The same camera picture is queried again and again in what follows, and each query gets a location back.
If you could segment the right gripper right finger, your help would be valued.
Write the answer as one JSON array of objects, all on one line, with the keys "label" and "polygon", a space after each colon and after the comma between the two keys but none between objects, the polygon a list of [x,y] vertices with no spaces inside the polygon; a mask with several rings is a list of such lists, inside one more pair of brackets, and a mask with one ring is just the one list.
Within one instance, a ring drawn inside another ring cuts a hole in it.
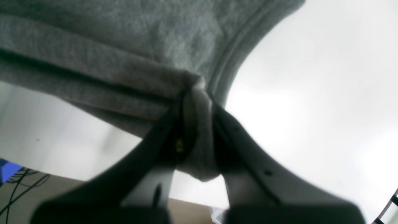
[{"label": "right gripper right finger", "polygon": [[306,182],[269,156],[221,106],[214,149],[227,189],[226,224],[364,224],[353,203]]}]

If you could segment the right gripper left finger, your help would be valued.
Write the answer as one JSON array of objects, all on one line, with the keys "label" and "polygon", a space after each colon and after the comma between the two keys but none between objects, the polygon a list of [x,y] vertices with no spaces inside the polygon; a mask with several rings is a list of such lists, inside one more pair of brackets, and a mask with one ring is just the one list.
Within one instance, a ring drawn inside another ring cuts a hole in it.
[{"label": "right gripper left finger", "polygon": [[174,171],[186,158],[185,109],[171,110],[117,164],[64,195],[44,202],[32,224],[172,224],[167,210]]}]

